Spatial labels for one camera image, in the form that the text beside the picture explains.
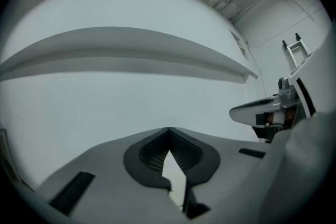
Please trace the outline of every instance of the white surface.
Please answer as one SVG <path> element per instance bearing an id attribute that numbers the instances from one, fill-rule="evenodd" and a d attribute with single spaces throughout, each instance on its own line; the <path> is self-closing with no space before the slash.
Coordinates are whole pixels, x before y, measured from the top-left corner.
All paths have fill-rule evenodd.
<path id="1" fill-rule="evenodd" d="M 288 77 L 294 69 L 282 41 L 290 45 L 296 41 L 295 33 L 298 33 L 309 52 L 313 52 L 321 46 L 331 29 L 330 19 L 319 0 L 299 1 L 314 21 L 291 0 L 261 0 L 236 24 L 258 62 L 267 96 L 277 93 L 279 78 Z M 302 59 L 300 51 L 295 51 L 295 57 L 298 62 Z M 260 76 L 258 83 L 262 87 Z M 256 97 L 254 90 L 250 95 Z"/>
<path id="2" fill-rule="evenodd" d="M 116 26 L 158 31 L 193 41 L 256 73 L 230 33 L 231 30 L 239 36 L 235 27 L 198 0 L 46 0 L 22 18 L 3 40 L 0 63 L 59 33 Z"/>
<path id="3" fill-rule="evenodd" d="M 40 70 L 55 73 L 36 75 Z M 33 189 L 94 145 L 158 127 L 257 141 L 228 113 L 246 102 L 243 79 L 222 72 L 220 79 L 202 79 L 215 71 L 111 57 L 55 60 L 22 72 L 0 83 L 0 118 Z"/>

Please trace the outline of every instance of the white wall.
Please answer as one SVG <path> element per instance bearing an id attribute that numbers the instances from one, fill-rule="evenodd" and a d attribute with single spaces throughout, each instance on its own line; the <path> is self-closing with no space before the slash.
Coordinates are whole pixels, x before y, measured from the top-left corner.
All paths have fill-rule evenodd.
<path id="1" fill-rule="evenodd" d="M 282 41 L 290 45 L 296 41 L 295 33 L 298 33 L 308 50 L 313 52 L 331 28 L 330 19 L 319 0 L 298 1 L 314 20 L 293 0 L 261 0 L 236 23 L 261 69 L 267 96 L 277 93 L 278 79 L 287 77 L 294 69 Z"/>
<path id="2" fill-rule="evenodd" d="M 236 28 L 198 0 L 46 0 L 0 39 L 0 63 L 45 38 L 92 27 L 139 28 L 184 38 L 257 73 L 230 33 L 240 36 Z"/>
<path id="3" fill-rule="evenodd" d="M 95 71 L 72 71 L 77 66 Z M 229 117 L 230 108 L 245 102 L 242 78 L 220 72 L 221 79 L 202 79 L 215 71 L 111 57 L 60 59 L 23 72 L 59 68 L 64 71 L 0 83 L 0 118 L 32 188 L 94 145 L 158 127 L 257 141 L 248 126 Z"/>
<path id="4" fill-rule="evenodd" d="M 257 73 L 230 33 L 242 39 L 235 27 L 198 0 L 46 0 L 1 35 L 1 63 L 51 36 L 102 26 L 184 38 Z M 33 189 L 90 147 L 153 128 L 258 140 L 229 117 L 232 107 L 246 102 L 246 88 L 240 75 L 225 71 L 81 56 L 36 62 L 0 80 L 0 120 L 18 170 Z"/>

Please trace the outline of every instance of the white curved panel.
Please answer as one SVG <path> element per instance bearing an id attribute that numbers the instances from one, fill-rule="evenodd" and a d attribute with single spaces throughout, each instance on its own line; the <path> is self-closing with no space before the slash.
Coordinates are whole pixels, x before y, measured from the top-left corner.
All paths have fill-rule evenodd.
<path id="1" fill-rule="evenodd" d="M 231 30 L 239 36 L 234 26 L 198 0 L 46 0 L 13 29 L 5 41 L 0 63 L 50 36 L 107 26 L 147 29 L 184 38 L 257 74 L 230 33 Z"/>
<path id="2" fill-rule="evenodd" d="M 36 61 L 83 55 L 176 62 L 224 73 L 231 70 L 236 76 L 249 72 L 227 56 L 187 39 L 138 28 L 94 27 L 61 33 L 31 44 L 0 65 L 0 76 Z"/>

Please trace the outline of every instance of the metal ladder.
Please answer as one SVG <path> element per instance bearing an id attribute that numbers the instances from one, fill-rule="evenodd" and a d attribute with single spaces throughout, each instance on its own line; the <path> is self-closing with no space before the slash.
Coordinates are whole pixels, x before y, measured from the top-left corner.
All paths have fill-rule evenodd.
<path id="1" fill-rule="evenodd" d="M 290 58 L 292 59 L 292 62 L 295 65 L 295 70 L 296 70 L 301 64 L 303 64 L 303 62 L 305 62 L 308 59 L 308 57 L 311 54 L 308 52 L 308 49 L 307 49 L 306 45 L 303 43 L 303 40 L 299 36 L 298 33 L 295 33 L 295 37 L 296 37 L 296 42 L 293 43 L 292 45 L 288 46 L 284 40 L 282 41 L 282 44 L 283 44 L 285 50 L 288 51 L 288 53 L 290 55 Z M 299 63 L 299 64 L 296 62 L 295 57 L 293 55 L 293 50 L 295 50 L 297 48 L 301 48 L 303 50 L 304 55 L 305 55 L 304 60 L 301 63 Z"/>

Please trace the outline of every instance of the black strip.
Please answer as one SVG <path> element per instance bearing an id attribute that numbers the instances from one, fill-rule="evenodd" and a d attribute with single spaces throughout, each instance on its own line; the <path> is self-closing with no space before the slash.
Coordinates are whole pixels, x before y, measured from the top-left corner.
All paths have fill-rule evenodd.
<path id="1" fill-rule="evenodd" d="M 68 215 L 95 176 L 79 172 L 63 190 L 50 202 L 50 205 L 61 213 Z"/>
<path id="2" fill-rule="evenodd" d="M 266 119 L 265 114 L 256 114 L 256 123 L 257 125 L 265 125 Z"/>
<path id="3" fill-rule="evenodd" d="M 303 94 L 303 97 L 304 97 L 304 99 L 305 99 L 305 101 L 307 103 L 310 116 L 313 116 L 315 114 L 315 112 L 316 112 L 316 109 L 315 109 L 315 107 L 313 105 L 313 101 L 311 100 L 310 95 L 309 95 L 309 93 L 308 93 L 305 85 L 303 85 L 301 79 L 300 78 L 297 79 L 296 82 L 298 83 L 298 85 L 299 85 L 299 87 L 301 89 L 301 92 Z"/>
<path id="4" fill-rule="evenodd" d="M 238 152 L 248 156 L 257 157 L 260 159 L 262 159 L 266 154 L 266 152 L 250 150 L 249 148 L 241 148 Z"/>

